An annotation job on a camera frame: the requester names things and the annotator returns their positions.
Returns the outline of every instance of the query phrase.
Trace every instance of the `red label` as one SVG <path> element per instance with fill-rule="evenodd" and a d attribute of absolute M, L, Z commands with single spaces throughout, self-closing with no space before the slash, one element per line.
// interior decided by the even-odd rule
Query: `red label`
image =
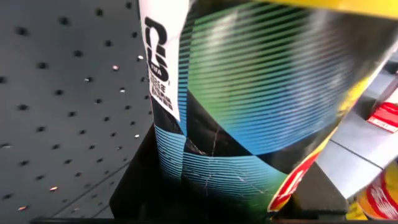
<path fill-rule="evenodd" d="M 268 212 L 279 211 L 286 204 L 318 155 L 319 152 L 309 156 L 287 176 L 284 183 L 279 187 L 279 190 L 269 203 Z"/>
<path fill-rule="evenodd" d="M 369 187 L 366 189 L 366 197 L 373 210 L 385 219 L 398 219 L 398 205 L 389 195 L 386 189 L 383 172 Z"/>

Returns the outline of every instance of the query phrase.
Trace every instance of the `white label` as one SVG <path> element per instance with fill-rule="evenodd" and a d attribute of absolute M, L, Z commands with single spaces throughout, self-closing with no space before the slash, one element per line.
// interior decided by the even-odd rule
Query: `white label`
<path fill-rule="evenodd" d="M 187 0 L 140 0 L 141 28 L 147 53 L 149 91 L 175 119 L 178 111 L 178 51 L 189 10 Z"/>

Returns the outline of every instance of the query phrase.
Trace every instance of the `pegboard hole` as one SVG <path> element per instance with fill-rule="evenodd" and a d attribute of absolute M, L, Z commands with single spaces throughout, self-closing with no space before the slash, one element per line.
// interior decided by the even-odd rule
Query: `pegboard hole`
<path fill-rule="evenodd" d="M 19 166 L 26 166 L 27 164 L 29 164 L 28 160 L 19 162 Z"/>
<path fill-rule="evenodd" d="M 63 90 L 55 90 L 55 92 L 54 92 L 54 94 L 55 95 L 57 95 L 57 96 L 61 96 L 61 95 L 63 95 Z"/>
<path fill-rule="evenodd" d="M 24 111 L 24 110 L 28 110 L 29 106 L 27 105 L 18 105 L 18 110 Z"/>
<path fill-rule="evenodd" d="M 104 15 L 104 11 L 102 9 L 95 9 L 95 14 L 97 16 L 103 16 Z"/>
<path fill-rule="evenodd" d="M 54 191 L 56 191 L 56 190 L 58 190 L 58 187 L 57 187 L 57 186 L 51 187 L 51 188 L 49 189 L 50 192 L 54 192 Z"/>
<path fill-rule="evenodd" d="M 45 131 L 45 127 L 44 126 L 38 127 L 36 129 L 36 132 L 43 132 L 43 131 Z"/>
<path fill-rule="evenodd" d="M 112 47 L 112 41 L 111 40 L 105 40 L 105 47 Z"/>
<path fill-rule="evenodd" d="M 39 69 L 46 69 L 46 68 L 49 68 L 49 65 L 48 65 L 46 62 L 39 62 L 39 63 L 37 64 L 37 68 L 39 68 Z"/>
<path fill-rule="evenodd" d="M 27 210 L 29 208 L 29 205 L 25 205 L 25 206 L 22 206 L 22 207 L 19 207 L 18 208 L 18 211 L 25 211 L 25 210 Z"/>
<path fill-rule="evenodd" d="M 69 20 L 67 17 L 65 17 L 65 16 L 60 17 L 60 18 L 58 19 L 58 22 L 59 22 L 61 25 L 70 26 L 70 20 Z"/>
<path fill-rule="evenodd" d="M 0 144 L 0 148 L 1 148 L 1 149 L 9 149 L 9 148 L 11 148 L 11 147 L 12 147 L 11 143 L 3 143 L 3 144 Z"/>
<path fill-rule="evenodd" d="M 132 8 L 131 2 L 126 2 L 126 8 L 128 8 L 128 9 L 131 9 L 131 8 Z"/>
<path fill-rule="evenodd" d="M 91 77 L 86 77 L 86 78 L 85 78 L 85 82 L 93 82 L 93 78 L 91 78 Z"/>
<path fill-rule="evenodd" d="M 0 84 L 5 84 L 7 82 L 6 77 L 0 77 Z"/>
<path fill-rule="evenodd" d="M 36 181 L 42 180 L 44 179 L 44 175 L 38 175 L 37 177 L 35 177 Z"/>
<path fill-rule="evenodd" d="M 74 116 L 76 116 L 76 114 L 77 114 L 76 111 L 71 111 L 71 112 L 68 113 L 68 116 L 69 117 L 74 117 Z"/>
<path fill-rule="evenodd" d="M 80 50 L 75 50 L 75 51 L 73 52 L 73 56 L 75 56 L 75 57 L 82 57 L 82 56 L 83 56 L 83 52 L 80 51 Z"/>
<path fill-rule="evenodd" d="M 25 27 L 16 27 L 15 33 L 18 35 L 28 36 L 29 31 Z"/>
<path fill-rule="evenodd" d="M 55 145 L 52 146 L 52 149 L 53 149 L 53 150 L 54 150 L 54 149 L 59 149 L 60 147 L 61 147 L 60 144 L 55 144 Z"/>
<path fill-rule="evenodd" d="M 12 198 L 12 196 L 14 196 L 14 194 L 6 194 L 6 195 L 3 196 L 1 199 L 2 199 L 2 200 L 7 200 L 7 199 Z"/>

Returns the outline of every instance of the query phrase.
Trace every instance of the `gray pegboard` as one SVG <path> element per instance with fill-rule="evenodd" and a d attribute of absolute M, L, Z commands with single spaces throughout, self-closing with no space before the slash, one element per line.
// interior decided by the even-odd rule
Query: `gray pegboard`
<path fill-rule="evenodd" d="M 27 223 L 120 178 L 153 120 L 145 52 L 136 1 L 0 0 L 0 31 L 0 219 Z"/>

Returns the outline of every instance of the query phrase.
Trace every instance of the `product packaging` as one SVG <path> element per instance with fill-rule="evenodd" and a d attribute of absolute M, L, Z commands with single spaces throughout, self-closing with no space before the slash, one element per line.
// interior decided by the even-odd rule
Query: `product packaging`
<path fill-rule="evenodd" d="M 393 20 L 265 1 L 139 7 L 160 164 L 209 217 L 280 210 L 396 41 Z"/>

